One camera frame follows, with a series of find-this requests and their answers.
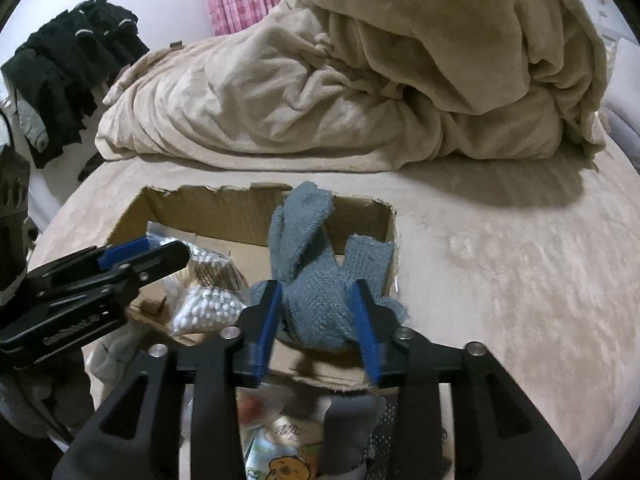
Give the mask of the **dark grey socks pair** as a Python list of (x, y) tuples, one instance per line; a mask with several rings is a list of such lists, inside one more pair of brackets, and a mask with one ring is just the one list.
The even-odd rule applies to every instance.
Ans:
[(367, 479), (384, 474), (397, 396), (332, 396), (324, 414), (318, 479)]

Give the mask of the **clear bag of candies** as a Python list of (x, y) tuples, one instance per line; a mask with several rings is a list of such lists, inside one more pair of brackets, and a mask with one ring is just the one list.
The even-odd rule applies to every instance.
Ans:
[(267, 426), (282, 416), (294, 401), (291, 386), (263, 382), (258, 388), (236, 388), (240, 436), (247, 438), (259, 427)]

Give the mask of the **grey padded headboard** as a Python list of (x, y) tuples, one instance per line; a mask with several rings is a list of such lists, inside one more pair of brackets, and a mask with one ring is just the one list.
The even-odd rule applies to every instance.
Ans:
[(608, 88), (601, 102), (605, 129), (639, 171), (639, 46), (620, 38), (610, 57)]

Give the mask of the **black clothes pile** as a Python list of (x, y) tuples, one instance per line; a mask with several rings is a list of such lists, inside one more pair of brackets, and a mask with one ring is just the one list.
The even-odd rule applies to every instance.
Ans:
[(137, 15), (108, 0), (79, 3), (17, 47), (1, 70), (36, 168), (81, 141), (93, 91), (148, 51)]

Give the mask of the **beige crumpled duvet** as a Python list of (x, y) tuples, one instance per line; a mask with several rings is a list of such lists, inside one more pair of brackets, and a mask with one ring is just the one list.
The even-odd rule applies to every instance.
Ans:
[(281, 0), (145, 55), (105, 98), (108, 160), (394, 171), (451, 154), (602, 150), (605, 46), (580, 0)]

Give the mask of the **brown cardboard box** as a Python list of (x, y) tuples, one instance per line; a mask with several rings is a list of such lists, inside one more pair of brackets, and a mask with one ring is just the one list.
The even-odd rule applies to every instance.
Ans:
[[(150, 222), (157, 222), (198, 246), (230, 255), (253, 285), (271, 276), (268, 230), (273, 211), (290, 189), (288, 184), (249, 188), (189, 185), (175, 191), (142, 188), (108, 232), (107, 241), (129, 242), (144, 235)], [(337, 194), (326, 230), (336, 258), (341, 260), (352, 234), (380, 242), (396, 240), (395, 211), (371, 197)], [(357, 349), (341, 354), (303, 351), (277, 340), (269, 366), (277, 376), (334, 391), (370, 387)]]

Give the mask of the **green cartoon snack packet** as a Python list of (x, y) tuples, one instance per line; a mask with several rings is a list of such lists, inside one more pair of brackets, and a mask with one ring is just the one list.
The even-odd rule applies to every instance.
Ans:
[(260, 427), (246, 454), (246, 478), (316, 478), (322, 437), (322, 428), (314, 422), (282, 419), (271, 426)]

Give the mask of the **grey-blue knitted socks bundle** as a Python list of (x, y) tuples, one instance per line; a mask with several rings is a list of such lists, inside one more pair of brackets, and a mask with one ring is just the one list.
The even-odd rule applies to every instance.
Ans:
[(338, 353), (356, 341), (350, 289), (367, 283), (374, 301), (399, 322), (407, 309), (384, 289), (395, 245), (352, 234), (337, 262), (324, 222), (333, 212), (333, 195), (312, 182), (294, 188), (274, 211), (268, 233), (271, 277), (282, 285), (278, 336), (299, 348)]

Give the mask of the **cotton swabs plastic bag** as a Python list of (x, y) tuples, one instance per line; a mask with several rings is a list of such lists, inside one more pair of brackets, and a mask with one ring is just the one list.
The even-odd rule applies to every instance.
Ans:
[(180, 242), (189, 249), (186, 266), (163, 279), (166, 327), (172, 336), (206, 334), (235, 324), (248, 300), (248, 284), (228, 254), (213, 240), (149, 222), (154, 248)]

